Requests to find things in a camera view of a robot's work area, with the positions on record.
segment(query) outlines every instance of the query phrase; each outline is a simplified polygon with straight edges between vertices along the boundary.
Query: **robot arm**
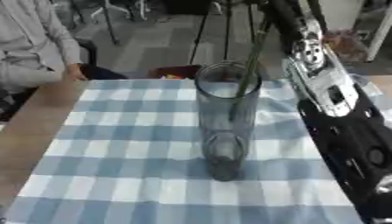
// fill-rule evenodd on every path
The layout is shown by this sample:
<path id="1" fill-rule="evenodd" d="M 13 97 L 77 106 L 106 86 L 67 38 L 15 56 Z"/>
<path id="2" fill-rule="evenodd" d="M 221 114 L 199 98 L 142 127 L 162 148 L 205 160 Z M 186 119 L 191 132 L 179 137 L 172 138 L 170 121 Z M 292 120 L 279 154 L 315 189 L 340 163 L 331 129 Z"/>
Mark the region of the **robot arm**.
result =
<path id="1" fill-rule="evenodd" d="M 281 33 L 283 70 L 299 99 L 298 111 L 362 220 L 392 223 L 392 130 L 323 43 L 326 22 L 319 3 L 308 3 L 317 19 L 303 15 L 298 0 L 262 3 L 265 19 Z"/>

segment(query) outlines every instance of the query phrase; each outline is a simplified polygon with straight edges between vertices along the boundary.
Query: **glass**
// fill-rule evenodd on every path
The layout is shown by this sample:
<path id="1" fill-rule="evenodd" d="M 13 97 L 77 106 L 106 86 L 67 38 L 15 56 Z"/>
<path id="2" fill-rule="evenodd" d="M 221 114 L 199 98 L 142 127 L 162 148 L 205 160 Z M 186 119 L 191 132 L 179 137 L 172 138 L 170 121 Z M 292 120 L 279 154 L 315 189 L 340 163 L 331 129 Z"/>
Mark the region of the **glass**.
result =
<path id="1" fill-rule="evenodd" d="M 241 63 L 223 61 L 195 77 L 203 155 L 208 172 L 219 181 L 235 179 L 249 152 L 262 78 L 257 71 L 245 95 L 236 97 L 243 74 Z"/>

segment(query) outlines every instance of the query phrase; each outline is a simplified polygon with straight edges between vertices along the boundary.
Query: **person's hand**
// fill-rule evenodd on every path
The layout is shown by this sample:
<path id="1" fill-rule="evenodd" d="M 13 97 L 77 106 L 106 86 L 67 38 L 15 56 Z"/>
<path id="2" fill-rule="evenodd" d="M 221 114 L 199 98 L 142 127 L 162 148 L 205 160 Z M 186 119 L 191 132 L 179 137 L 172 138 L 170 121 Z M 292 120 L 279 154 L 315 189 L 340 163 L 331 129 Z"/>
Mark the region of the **person's hand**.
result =
<path id="1" fill-rule="evenodd" d="M 87 81 L 88 78 L 81 72 L 79 64 L 69 64 L 66 66 L 66 74 L 74 81 Z"/>

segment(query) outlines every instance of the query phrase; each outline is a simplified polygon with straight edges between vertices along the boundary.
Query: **person's arm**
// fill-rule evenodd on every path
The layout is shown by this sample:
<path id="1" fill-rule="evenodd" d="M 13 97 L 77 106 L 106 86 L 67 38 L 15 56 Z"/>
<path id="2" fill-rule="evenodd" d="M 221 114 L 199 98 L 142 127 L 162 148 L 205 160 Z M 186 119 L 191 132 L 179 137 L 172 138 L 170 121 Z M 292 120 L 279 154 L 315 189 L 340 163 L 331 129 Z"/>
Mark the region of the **person's arm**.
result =
<path id="1" fill-rule="evenodd" d="M 79 63 L 81 63 L 81 49 L 67 28 L 60 22 L 52 4 L 48 0 L 33 0 L 36 11 L 48 36 L 60 49 L 66 64 L 66 72 L 76 80 L 85 80 Z"/>
<path id="2" fill-rule="evenodd" d="M 0 85 L 11 94 L 23 91 L 25 88 L 35 88 L 41 84 L 62 79 L 62 73 L 15 66 L 5 59 L 6 53 L 0 50 Z"/>

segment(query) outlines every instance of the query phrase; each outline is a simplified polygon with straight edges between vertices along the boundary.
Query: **tablecloth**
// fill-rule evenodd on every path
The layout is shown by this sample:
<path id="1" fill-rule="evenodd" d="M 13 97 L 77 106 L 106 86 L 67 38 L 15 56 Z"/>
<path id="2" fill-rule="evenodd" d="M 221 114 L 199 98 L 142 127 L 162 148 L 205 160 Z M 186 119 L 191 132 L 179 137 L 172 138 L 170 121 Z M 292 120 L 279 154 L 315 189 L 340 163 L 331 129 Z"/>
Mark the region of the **tablecloth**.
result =
<path id="1" fill-rule="evenodd" d="M 385 96 L 373 84 L 365 89 L 392 117 Z M 91 81 L 8 223 L 361 223 L 288 81 L 262 84 L 249 155 L 231 182 L 205 170 L 195 98 L 189 80 Z"/>

